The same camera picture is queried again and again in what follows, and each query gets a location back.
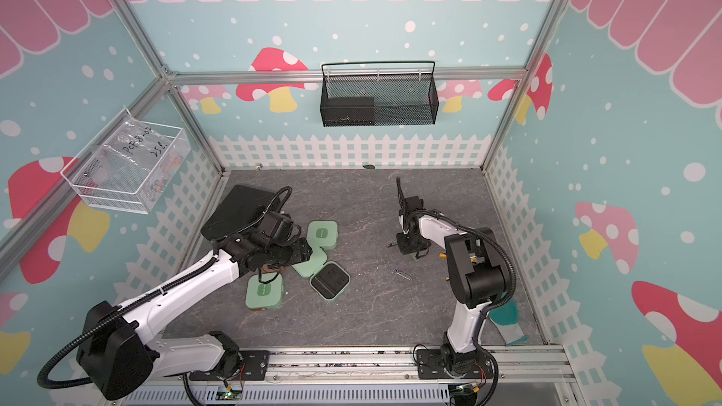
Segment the green clipper case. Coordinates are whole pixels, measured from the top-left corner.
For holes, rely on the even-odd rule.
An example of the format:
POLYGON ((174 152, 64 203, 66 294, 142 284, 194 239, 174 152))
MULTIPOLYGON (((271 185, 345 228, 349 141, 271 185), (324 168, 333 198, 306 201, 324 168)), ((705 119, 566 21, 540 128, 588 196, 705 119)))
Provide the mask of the green clipper case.
POLYGON ((309 259, 294 264, 293 269, 326 302, 335 301, 351 283, 351 276, 319 247, 312 246, 309 259))
POLYGON ((312 221, 308 225, 308 243, 323 250, 334 250, 338 246, 340 232, 335 221, 312 221))
POLYGON ((285 285, 280 273, 253 274, 246 287, 246 307, 251 310, 280 308, 285 296, 285 285))

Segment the brown clipper case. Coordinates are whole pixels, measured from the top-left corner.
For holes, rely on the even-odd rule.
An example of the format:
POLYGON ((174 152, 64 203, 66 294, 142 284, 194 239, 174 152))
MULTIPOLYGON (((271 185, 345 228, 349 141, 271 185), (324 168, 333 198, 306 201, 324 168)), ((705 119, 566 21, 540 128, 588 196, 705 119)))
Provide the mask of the brown clipper case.
POLYGON ((263 267, 261 267, 261 272, 263 272, 263 274, 281 273, 283 270, 291 266, 293 266, 291 262, 281 263, 276 261, 263 265, 263 267))

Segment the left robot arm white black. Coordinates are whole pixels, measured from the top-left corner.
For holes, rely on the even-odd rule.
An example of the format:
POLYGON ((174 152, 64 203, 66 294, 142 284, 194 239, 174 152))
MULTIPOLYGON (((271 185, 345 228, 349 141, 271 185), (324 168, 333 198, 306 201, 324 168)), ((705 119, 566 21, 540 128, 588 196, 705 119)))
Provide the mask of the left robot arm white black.
POLYGON ((39 370, 38 386, 68 389, 95 385, 107 400, 120 400, 147 381, 192 372, 222 381, 246 366, 238 344, 221 331, 195 338, 161 338, 182 313, 211 293, 264 268, 306 262, 312 249, 299 225, 267 212, 240 231, 212 241, 200 261, 150 291, 117 306, 103 301, 86 316, 80 336, 39 370))

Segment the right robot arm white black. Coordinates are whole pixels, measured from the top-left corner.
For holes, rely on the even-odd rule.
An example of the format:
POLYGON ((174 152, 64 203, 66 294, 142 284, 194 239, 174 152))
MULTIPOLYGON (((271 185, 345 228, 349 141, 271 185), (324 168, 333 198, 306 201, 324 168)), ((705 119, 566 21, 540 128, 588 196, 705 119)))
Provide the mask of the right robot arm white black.
POLYGON ((427 210, 420 197, 399 193, 399 205, 400 253, 418 259, 433 244, 445 250, 456 306, 440 349, 444 370, 458 377, 491 366, 479 334, 489 313, 513 299, 517 276, 511 259, 488 227, 472 229, 442 212, 427 210))

